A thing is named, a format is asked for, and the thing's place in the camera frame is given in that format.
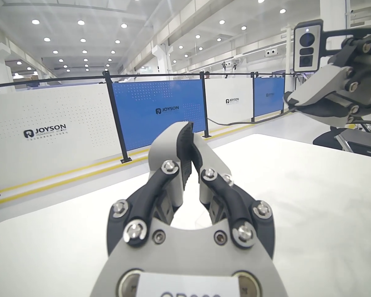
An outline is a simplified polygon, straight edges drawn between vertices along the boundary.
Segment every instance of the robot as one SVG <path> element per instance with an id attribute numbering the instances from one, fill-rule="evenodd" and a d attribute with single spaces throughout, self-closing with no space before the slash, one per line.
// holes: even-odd
<path id="1" fill-rule="evenodd" d="M 284 100 L 291 112 L 330 126 L 362 123 L 371 114 L 371 28 L 323 32 L 322 26 L 314 21 L 296 27 L 294 70 L 317 71 L 321 57 L 333 57 Z M 353 37 L 341 50 L 325 50 L 328 37 L 348 34 Z M 91 297 L 287 296 L 272 261 L 273 210 L 234 183 L 192 123 L 174 123 L 161 133 L 148 163 L 147 183 L 109 211 L 109 258 Z M 212 226 L 180 230 L 170 223 L 183 203 L 192 164 Z M 201 282 L 214 283 L 196 292 Z"/>

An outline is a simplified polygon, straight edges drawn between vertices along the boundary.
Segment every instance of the white partition panel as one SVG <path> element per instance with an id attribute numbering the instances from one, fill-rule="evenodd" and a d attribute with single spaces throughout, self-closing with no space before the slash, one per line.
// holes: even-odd
<path id="1" fill-rule="evenodd" d="M 209 78 L 205 80 L 208 118 L 233 123 L 253 118 L 252 78 Z M 208 121 L 209 130 L 221 126 Z"/>
<path id="2" fill-rule="evenodd" d="M 0 95 L 0 187 L 121 153 L 106 85 Z"/>

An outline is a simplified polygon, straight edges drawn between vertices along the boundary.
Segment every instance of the camera lens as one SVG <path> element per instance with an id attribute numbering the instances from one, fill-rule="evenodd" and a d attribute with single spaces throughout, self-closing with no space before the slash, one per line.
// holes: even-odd
<path id="1" fill-rule="evenodd" d="M 311 33 L 305 33 L 300 38 L 300 44 L 307 48 L 308 46 L 311 46 L 314 43 L 314 35 Z"/>
<path id="2" fill-rule="evenodd" d="M 300 67 L 311 67 L 313 62 L 313 55 L 306 55 L 300 57 Z"/>

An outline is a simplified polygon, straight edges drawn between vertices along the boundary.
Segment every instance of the white label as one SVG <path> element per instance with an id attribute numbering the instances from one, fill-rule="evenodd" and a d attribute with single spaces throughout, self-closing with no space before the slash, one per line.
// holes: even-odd
<path id="1" fill-rule="evenodd" d="M 238 278 L 141 273 L 136 297 L 237 297 Z"/>

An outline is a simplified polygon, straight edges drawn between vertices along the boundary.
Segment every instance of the white table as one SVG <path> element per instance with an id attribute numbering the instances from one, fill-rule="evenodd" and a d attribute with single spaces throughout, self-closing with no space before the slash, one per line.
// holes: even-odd
<path id="1" fill-rule="evenodd" d="M 267 201 L 291 297 L 371 297 L 371 157 L 252 135 L 215 149 Z M 108 210 L 147 174 L 0 223 L 0 297 L 87 297 L 107 260 Z M 209 224 L 195 171 L 174 225 Z"/>

